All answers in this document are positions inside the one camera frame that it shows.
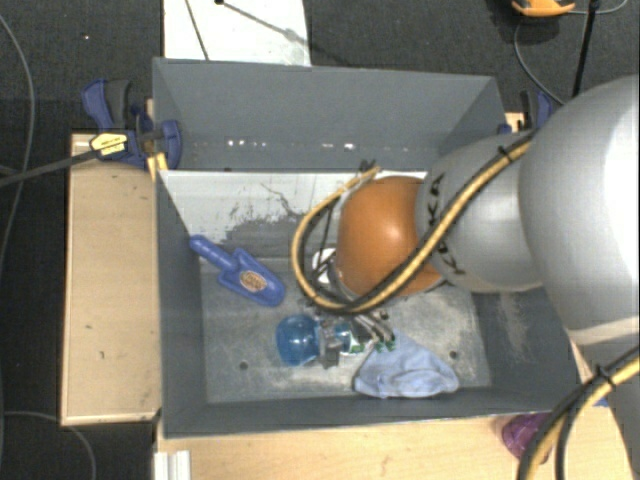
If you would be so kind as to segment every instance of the purple object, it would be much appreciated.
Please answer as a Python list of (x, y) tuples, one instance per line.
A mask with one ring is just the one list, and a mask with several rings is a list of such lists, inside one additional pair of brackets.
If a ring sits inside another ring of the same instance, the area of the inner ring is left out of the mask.
[(507, 423), (502, 429), (502, 441), (509, 451), (518, 459), (524, 455), (529, 442), (536, 435), (538, 429), (549, 417), (548, 412), (540, 412), (536, 414), (522, 414), (516, 416)]

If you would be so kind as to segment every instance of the crumpled cloth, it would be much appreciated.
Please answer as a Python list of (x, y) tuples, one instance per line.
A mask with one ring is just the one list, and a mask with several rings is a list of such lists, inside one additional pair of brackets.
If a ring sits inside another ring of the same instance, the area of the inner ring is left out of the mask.
[(394, 329), (395, 348), (372, 351), (354, 379), (354, 389), (377, 398), (425, 398), (453, 393), (460, 382), (433, 352)]

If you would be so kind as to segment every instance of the gray plastic bin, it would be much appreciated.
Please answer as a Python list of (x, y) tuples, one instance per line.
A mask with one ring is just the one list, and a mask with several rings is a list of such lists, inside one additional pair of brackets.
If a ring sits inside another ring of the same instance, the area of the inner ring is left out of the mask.
[[(157, 60), (154, 100), (156, 119), (177, 119), (185, 139), (180, 170), (157, 183), (167, 437), (543, 411), (575, 387), (569, 342), (542, 290), (442, 286), (394, 301), (394, 327), (460, 378), (458, 392), (428, 400), (354, 393), (363, 357), (290, 368), (275, 347), (280, 319), (305, 309), (288, 260), (300, 217), (362, 159), (416, 174), (494, 134), (503, 110), (493, 80)], [(402, 119), (385, 125), (395, 108)], [(284, 302), (262, 307), (224, 289), (189, 249), (195, 233), (263, 261), (285, 282)]]

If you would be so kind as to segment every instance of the blue plastic scoop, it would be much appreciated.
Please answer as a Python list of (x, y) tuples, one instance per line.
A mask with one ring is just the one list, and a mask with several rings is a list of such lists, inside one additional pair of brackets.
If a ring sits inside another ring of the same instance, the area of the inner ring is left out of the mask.
[(277, 306), (284, 299), (282, 281), (244, 249), (229, 254), (202, 235), (192, 236), (189, 246), (221, 270), (218, 282), (225, 288), (263, 306)]

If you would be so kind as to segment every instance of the wooden board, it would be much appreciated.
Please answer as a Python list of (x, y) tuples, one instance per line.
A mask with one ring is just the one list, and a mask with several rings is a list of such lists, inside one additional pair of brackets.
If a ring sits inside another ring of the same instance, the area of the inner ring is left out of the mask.
[[(478, 418), (340, 430), (158, 440), (158, 449), (189, 450), (193, 480), (511, 480), (518, 461), (502, 444), (507, 419)], [(567, 451), (568, 478), (629, 480), (611, 412), (589, 409)], [(536, 478), (552, 479), (553, 456)]]
[[(72, 153), (91, 136), (75, 135)], [(160, 407), (153, 184), (90, 161), (69, 180), (63, 425), (151, 419)]]

